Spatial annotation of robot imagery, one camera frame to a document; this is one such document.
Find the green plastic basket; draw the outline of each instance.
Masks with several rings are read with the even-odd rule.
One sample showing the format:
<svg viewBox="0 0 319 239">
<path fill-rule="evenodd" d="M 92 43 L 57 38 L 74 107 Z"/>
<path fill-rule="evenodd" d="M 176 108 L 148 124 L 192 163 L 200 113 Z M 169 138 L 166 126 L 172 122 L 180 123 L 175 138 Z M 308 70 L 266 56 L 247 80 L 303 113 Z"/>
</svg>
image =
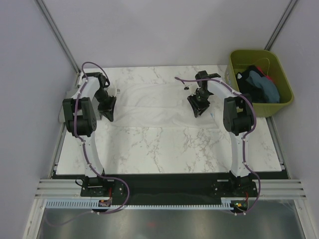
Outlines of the green plastic basket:
<svg viewBox="0 0 319 239">
<path fill-rule="evenodd" d="M 274 81 L 279 95 L 280 103 L 253 103 L 257 117 L 270 117 L 282 107 L 289 105 L 294 100 L 294 94 L 288 83 L 284 70 L 277 56 L 266 50 L 236 50 L 229 55 L 229 63 L 225 71 L 226 83 L 239 91 L 236 74 L 244 72 L 248 66 L 260 67 L 264 74 Z"/>
</svg>

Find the metal floor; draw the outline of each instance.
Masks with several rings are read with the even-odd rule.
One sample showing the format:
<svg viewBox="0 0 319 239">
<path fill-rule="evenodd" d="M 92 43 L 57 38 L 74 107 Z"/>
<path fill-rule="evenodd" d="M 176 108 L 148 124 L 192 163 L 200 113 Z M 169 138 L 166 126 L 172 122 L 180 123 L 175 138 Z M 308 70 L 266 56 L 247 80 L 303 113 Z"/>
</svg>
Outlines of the metal floor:
<svg viewBox="0 0 319 239">
<path fill-rule="evenodd" d="M 51 223 L 85 210 L 46 209 Z M 246 216 L 214 210 L 123 210 L 42 223 L 39 239 L 304 239 L 293 201 L 259 201 Z"/>
</svg>

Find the white towel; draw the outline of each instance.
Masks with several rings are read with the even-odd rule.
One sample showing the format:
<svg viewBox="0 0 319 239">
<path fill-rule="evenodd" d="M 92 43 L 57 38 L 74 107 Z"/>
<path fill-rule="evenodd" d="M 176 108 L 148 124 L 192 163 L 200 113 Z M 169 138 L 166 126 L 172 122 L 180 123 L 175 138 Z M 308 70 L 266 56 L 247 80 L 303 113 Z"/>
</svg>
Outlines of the white towel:
<svg viewBox="0 0 319 239">
<path fill-rule="evenodd" d="M 126 84 L 120 87 L 112 125 L 121 127 L 218 128 L 213 107 L 198 118 L 181 83 Z"/>
</svg>

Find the white marble surface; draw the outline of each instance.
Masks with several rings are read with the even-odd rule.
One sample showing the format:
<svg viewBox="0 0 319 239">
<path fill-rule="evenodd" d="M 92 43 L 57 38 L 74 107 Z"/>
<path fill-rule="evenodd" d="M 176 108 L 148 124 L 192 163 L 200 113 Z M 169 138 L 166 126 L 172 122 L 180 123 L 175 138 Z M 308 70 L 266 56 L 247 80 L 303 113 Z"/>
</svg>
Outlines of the white marble surface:
<svg viewBox="0 0 319 239">
<path fill-rule="evenodd" d="M 171 84 L 174 76 L 193 79 L 206 70 L 224 76 L 226 66 L 106 68 L 111 85 Z M 229 133 L 222 123 L 223 101 L 212 97 L 209 110 L 216 127 L 118 127 L 98 121 L 96 145 L 107 174 L 228 172 L 231 167 Z M 249 165 L 255 171 L 281 171 L 272 138 L 263 118 L 250 136 Z M 57 174 L 83 174 L 84 163 L 70 133 L 64 140 Z"/>
</svg>

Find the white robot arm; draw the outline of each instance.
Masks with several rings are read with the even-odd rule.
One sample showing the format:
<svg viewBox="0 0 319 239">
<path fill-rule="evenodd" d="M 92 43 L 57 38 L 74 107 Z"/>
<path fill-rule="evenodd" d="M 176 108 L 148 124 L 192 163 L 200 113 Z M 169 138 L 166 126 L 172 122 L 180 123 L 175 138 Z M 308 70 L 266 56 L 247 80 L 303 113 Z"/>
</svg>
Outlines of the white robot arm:
<svg viewBox="0 0 319 239">
<path fill-rule="evenodd" d="M 243 100 L 240 92 L 235 91 L 230 86 L 223 83 L 215 77 L 220 77 L 218 74 L 208 75 L 206 71 L 200 71 L 195 78 L 198 87 L 187 98 L 194 116 L 200 116 L 210 105 L 208 98 L 210 95 L 216 95 L 218 98 L 224 100 L 224 115 L 223 122 L 226 130 L 230 134 L 232 145 L 232 165 L 230 172 L 234 178 L 246 177 L 250 171 L 245 166 L 248 165 L 248 137 L 249 132 L 254 125 L 253 113 L 249 105 Z"/>
<path fill-rule="evenodd" d="M 62 105 L 67 130 L 71 132 L 73 136 L 76 136 L 74 133 L 74 113 L 76 99 L 80 95 L 77 111 L 77 134 L 80 138 L 76 137 L 76 140 L 79 143 L 82 157 L 85 161 L 85 176 L 95 178 L 97 175 L 92 171 L 90 166 L 100 175 L 104 173 L 104 168 L 100 162 L 95 144 L 94 131 L 97 127 L 97 121 L 91 100 L 95 97 L 100 103 L 98 106 L 99 112 L 110 121 L 113 121 L 116 97 L 109 96 L 104 89 L 105 87 L 108 87 L 105 86 L 105 83 L 108 82 L 108 79 L 105 76 L 101 73 L 87 73 L 87 75 L 88 80 L 83 79 L 79 90 L 72 98 L 64 99 Z"/>
<path fill-rule="evenodd" d="M 231 91 L 229 91 L 224 85 L 215 82 L 215 81 L 208 81 L 207 82 L 207 89 L 210 93 L 213 93 L 220 99 L 226 99 L 228 97 L 233 97 Z M 230 139 L 231 139 L 231 152 L 232 152 L 232 164 L 230 171 L 235 177 L 245 177 L 250 172 L 244 165 L 244 159 L 243 159 L 243 136 L 245 132 L 241 132 L 238 135 L 235 135 L 233 132 L 229 132 Z M 248 137 L 247 135 L 245 137 L 245 155 L 246 158 L 248 158 Z"/>
</svg>

